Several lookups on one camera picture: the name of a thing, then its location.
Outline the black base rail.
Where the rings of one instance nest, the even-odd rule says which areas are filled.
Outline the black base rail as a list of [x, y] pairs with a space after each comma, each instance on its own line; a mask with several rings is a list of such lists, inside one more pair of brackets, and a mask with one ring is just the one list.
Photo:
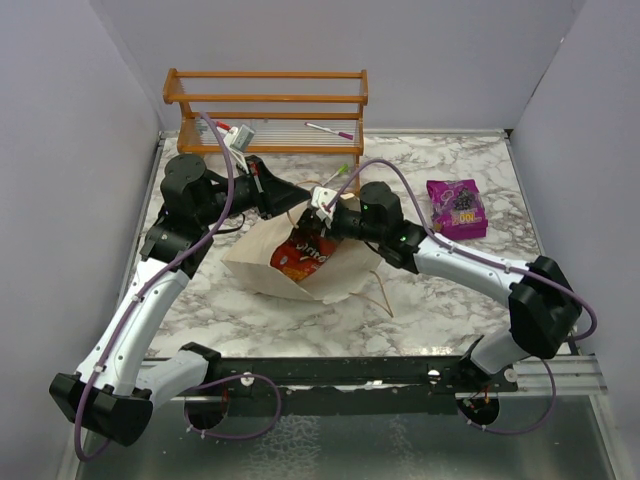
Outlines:
[[194, 342], [181, 349], [208, 362], [206, 382], [233, 378], [204, 390], [231, 416], [271, 415], [277, 395], [283, 416], [453, 415], [457, 394], [517, 390], [505, 369], [474, 374], [460, 356], [225, 358]]

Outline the beige paper bag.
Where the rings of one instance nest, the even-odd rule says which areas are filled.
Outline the beige paper bag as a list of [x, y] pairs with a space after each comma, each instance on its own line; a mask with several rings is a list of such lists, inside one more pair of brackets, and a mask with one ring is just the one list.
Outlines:
[[[300, 204], [288, 212], [294, 220], [307, 211]], [[299, 283], [270, 266], [274, 250], [292, 229], [286, 213], [252, 226], [222, 257], [222, 263], [245, 287], [272, 297], [333, 304], [359, 295], [376, 273], [381, 258], [366, 244], [344, 239], [326, 263]]]

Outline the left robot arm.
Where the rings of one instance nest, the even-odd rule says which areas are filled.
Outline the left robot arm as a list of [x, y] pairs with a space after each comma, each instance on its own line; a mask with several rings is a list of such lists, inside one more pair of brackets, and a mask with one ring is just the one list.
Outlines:
[[248, 169], [226, 176], [202, 157], [181, 154], [165, 166], [163, 203], [147, 232], [130, 286], [98, 343], [72, 374], [57, 374], [49, 393], [74, 425], [78, 457], [89, 460], [82, 433], [122, 446], [135, 443], [155, 409], [194, 389], [206, 395], [220, 385], [219, 354], [197, 344], [181, 348], [148, 371], [144, 357], [174, 301], [193, 279], [218, 230], [229, 217], [255, 210], [264, 219], [310, 200], [308, 190], [272, 174], [252, 156]]

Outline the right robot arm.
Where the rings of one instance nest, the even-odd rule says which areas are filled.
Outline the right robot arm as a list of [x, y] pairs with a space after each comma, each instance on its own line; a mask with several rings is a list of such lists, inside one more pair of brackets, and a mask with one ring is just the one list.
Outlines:
[[469, 390], [483, 390], [515, 362], [553, 358], [582, 313], [554, 260], [504, 259], [449, 240], [405, 219], [384, 182], [366, 184], [356, 210], [337, 192], [316, 187], [309, 208], [323, 234], [369, 243], [396, 269], [450, 280], [508, 309], [508, 326], [476, 340], [459, 360], [456, 372]]

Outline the red Doritos bag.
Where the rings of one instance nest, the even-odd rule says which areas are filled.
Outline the red Doritos bag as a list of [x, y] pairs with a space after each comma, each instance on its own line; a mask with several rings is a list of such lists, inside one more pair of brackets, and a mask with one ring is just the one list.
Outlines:
[[296, 283], [316, 273], [333, 256], [341, 241], [331, 238], [316, 217], [305, 211], [298, 220], [286, 213], [292, 229], [271, 255], [270, 266]]

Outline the pink capped white marker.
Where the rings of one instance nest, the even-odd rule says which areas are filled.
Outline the pink capped white marker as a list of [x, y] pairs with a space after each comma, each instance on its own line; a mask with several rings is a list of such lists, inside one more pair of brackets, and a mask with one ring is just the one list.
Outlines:
[[331, 134], [331, 135], [334, 135], [334, 136], [339, 136], [339, 137], [342, 137], [342, 138], [347, 139], [347, 140], [351, 140], [351, 141], [354, 140], [354, 135], [353, 134], [350, 134], [350, 133], [347, 133], [347, 132], [344, 132], [344, 131], [335, 130], [335, 129], [332, 129], [332, 128], [329, 128], [329, 127], [317, 125], [317, 124], [314, 124], [312, 122], [305, 122], [304, 125], [306, 127], [308, 127], [308, 128], [311, 128], [311, 129], [314, 129], [314, 130], [318, 130], [318, 131], [322, 131], [322, 132], [325, 132], [325, 133], [328, 133], [328, 134]]

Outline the green capped white marker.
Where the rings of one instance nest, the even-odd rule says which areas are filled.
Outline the green capped white marker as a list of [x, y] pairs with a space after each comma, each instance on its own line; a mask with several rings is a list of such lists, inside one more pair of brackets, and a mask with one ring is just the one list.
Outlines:
[[349, 171], [349, 165], [348, 164], [343, 164], [339, 169], [337, 169], [325, 182], [324, 184], [327, 185], [330, 182], [332, 182], [334, 179], [340, 177], [341, 175], [347, 173]]

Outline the purple snack bag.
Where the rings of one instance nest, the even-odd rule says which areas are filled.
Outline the purple snack bag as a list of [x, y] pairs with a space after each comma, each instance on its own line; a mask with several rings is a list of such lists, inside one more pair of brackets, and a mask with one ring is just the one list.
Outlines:
[[455, 241], [486, 236], [488, 218], [474, 180], [428, 180], [426, 189], [436, 232]]

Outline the wooden two-tier shelf rack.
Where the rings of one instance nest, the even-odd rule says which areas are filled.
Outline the wooden two-tier shelf rack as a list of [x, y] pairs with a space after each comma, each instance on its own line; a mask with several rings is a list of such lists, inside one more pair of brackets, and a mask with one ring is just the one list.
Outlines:
[[[364, 155], [368, 73], [330, 71], [184, 71], [171, 68], [162, 97], [181, 114], [180, 152], [218, 154], [202, 112], [211, 119], [255, 131], [256, 155], [340, 155], [359, 166]], [[347, 140], [308, 128], [305, 122], [354, 135]]]

